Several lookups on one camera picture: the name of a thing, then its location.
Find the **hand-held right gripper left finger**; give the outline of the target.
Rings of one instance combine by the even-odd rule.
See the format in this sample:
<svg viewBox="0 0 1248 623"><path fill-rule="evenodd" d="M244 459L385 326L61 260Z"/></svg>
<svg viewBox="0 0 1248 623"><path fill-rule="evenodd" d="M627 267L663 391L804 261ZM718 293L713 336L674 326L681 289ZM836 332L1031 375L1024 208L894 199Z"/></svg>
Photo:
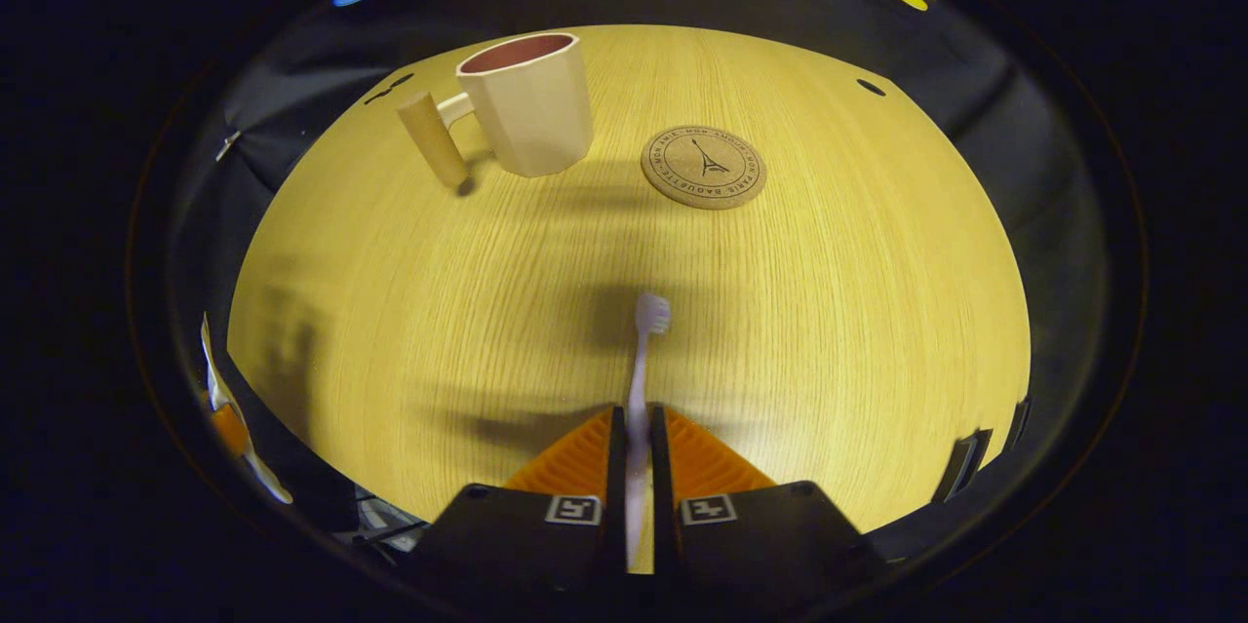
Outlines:
<svg viewBox="0 0 1248 623"><path fill-rule="evenodd" d="M562 596L626 573L624 410L597 411L505 484L467 484L411 552L447 597Z"/></svg>

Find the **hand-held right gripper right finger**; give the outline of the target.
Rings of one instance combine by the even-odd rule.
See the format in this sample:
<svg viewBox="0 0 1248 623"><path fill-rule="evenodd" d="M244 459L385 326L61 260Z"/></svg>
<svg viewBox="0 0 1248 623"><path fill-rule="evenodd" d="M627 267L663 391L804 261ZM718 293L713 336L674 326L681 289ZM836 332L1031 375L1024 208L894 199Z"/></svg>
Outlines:
<svg viewBox="0 0 1248 623"><path fill-rule="evenodd" d="M695 419L651 407L655 573L699 598L837 598L889 571L815 482L779 484Z"/></svg>

